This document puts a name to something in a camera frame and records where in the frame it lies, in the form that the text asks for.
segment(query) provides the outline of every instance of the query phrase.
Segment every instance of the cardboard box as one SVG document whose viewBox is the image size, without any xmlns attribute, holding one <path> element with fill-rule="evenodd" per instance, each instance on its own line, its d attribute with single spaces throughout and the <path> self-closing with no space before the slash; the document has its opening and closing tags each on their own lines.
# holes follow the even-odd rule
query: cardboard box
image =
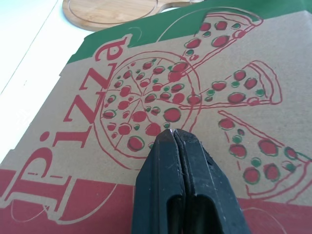
<svg viewBox="0 0 312 234">
<path fill-rule="evenodd" d="M 0 233 L 130 233 L 166 128 L 203 142 L 252 233 L 310 233 L 311 10 L 208 1 L 86 37 L 0 165 Z"/>
</svg>

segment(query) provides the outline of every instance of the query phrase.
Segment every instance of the pizza slice drawing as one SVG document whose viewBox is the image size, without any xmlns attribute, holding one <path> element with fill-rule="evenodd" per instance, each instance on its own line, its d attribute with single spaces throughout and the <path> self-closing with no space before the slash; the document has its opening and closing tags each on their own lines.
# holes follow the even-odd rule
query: pizza slice drawing
<svg viewBox="0 0 312 234">
<path fill-rule="evenodd" d="M 282 102 L 281 88 L 276 73 L 264 62 L 255 60 L 225 79 L 215 80 L 200 92 L 200 105 L 183 105 L 185 109 L 211 109 L 255 106 Z"/>
<path fill-rule="evenodd" d="M 165 129 L 191 131 L 200 110 L 180 105 L 201 102 L 195 71 L 169 52 L 144 52 L 116 68 L 95 121 L 103 151 L 127 169 L 140 169 L 155 137 Z"/>
<path fill-rule="evenodd" d="M 229 157 L 236 160 L 250 198 L 279 196 L 281 200 L 286 195 L 285 201 L 292 202 L 310 186 L 307 171 L 311 170 L 311 157 L 226 111 L 218 113 L 221 115 L 218 126 L 224 132 Z"/>
<path fill-rule="evenodd" d="M 259 16 L 244 10 L 226 7 L 212 9 L 207 12 L 194 37 L 184 43 L 183 56 L 196 68 L 262 22 Z"/>
</svg>

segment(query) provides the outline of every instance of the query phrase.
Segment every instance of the brown cardboard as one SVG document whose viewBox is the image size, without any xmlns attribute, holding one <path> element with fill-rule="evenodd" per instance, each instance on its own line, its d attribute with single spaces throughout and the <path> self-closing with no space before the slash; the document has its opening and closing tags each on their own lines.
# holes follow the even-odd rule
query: brown cardboard
<svg viewBox="0 0 312 234">
<path fill-rule="evenodd" d="M 67 64 L 0 165 L 4 233 L 130 233 L 138 170 L 168 127 L 202 141 L 253 233 L 309 233 L 311 15 L 232 10 L 207 10 L 195 34 L 170 40 L 178 17 L 155 43 L 132 47 L 125 33 Z"/>
</svg>

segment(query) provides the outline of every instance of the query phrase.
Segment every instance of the green border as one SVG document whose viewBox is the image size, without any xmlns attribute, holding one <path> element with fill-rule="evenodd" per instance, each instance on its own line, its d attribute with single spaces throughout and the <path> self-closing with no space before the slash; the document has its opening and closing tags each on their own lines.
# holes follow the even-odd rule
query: green border
<svg viewBox="0 0 312 234">
<path fill-rule="evenodd" d="M 67 63 L 92 57 L 94 52 L 104 43 L 120 39 L 126 34 L 133 34 L 129 47 L 135 47 L 156 42 L 160 35 L 176 19 L 194 10 L 211 7 L 236 7 L 253 12 L 263 19 L 269 19 L 298 11 L 312 11 L 312 0 L 208 0 L 182 7 L 170 12 L 138 19 L 88 35 L 77 52 Z M 206 11 L 198 11 L 191 17 L 184 17 L 173 25 L 162 40 L 178 38 L 194 34 L 194 25 L 201 23 Z"/>
</svg>

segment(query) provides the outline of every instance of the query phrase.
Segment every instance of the wooden pizza peel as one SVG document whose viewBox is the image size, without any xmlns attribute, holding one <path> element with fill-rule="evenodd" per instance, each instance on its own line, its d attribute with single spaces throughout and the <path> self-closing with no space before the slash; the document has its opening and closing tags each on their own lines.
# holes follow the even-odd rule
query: wooden pizza peel
<svg viewBox="0 0 312 234">
<path fill-rule="evenodd" d="M 201 0 L 64 0 L 63 12 L 75 26 L 99 31 L 146 16 L 167 8 L 183 7 Z"/>
</svg>

